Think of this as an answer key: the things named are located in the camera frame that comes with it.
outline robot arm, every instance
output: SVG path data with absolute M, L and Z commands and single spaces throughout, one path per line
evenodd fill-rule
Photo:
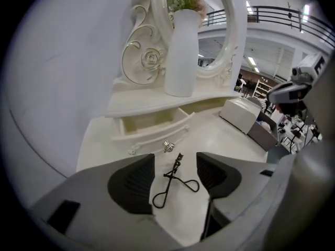
M 306 56 L 298 67 L 292 69 L 291 81 L 272 88 L 266 98 L 280 107 L 285 115 L 294 116 L 306 110 L 303 99 L 322 71 L 325 60 L 321 54 Z

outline railing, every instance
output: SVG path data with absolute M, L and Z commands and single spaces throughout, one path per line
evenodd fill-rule
M 286 25 L 301 33 L 309 33 L 322 42 L 335 48 L 335 29 L 324 21 L 298 10 L 274 6 L 252 6 L 248 13 L 248 22 L 271 22 Z M 220 25 L 227 22 L 225 10 L 207 14 L 203 26 Z

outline drawer knob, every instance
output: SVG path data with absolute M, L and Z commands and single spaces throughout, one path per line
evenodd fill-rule
M 174 144 L 168 140 L 163 142 L 163 146 L 164 146 L 164 153 L 168 152 L 171 153 L 173 151 L 174 148 Z

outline drawer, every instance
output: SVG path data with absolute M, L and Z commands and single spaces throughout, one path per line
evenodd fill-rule
M 113 143 L 130 155 L 163 152 L 163 142 L 174 144 L 184 138 L 191 128 L 194 113 L 187 114 L 180 108 L 147 115 L 113 119 Z

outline black cable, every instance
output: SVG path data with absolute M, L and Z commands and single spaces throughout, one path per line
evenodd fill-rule
M 304 126 L 305 126 L 305 124 L 303 124 L 302 127 L 299 128 L 298 133 L 300 133 L 300 131 L 303 129 Z M 294 141 L 294 139 L 295 139 L 296 136 L 297 136 L 297 135 L 294 135 L 293 139 L 291 140 L 291 144 L 290 144 L 290 146 L 289 146 L 289 153 L 290 153 L 290 154 L 292 154 L 292 144 L 293 144 L 293 141 Z
M 306 139 L 307 139 L 307 135 L 308 135 L 308 129 L 309 129 L 309 126 L 307 127 L 307 132 L 306 132 L 306 136 L 305 136 L 305 143 L 304 143 L 304 147 L 306 146 Z
M 312 138 L 310 139 L 310 141 L 308 141 L 307 146 L 313 140 L 313 138 L 314 138 L 314 136 L 312 136 Z

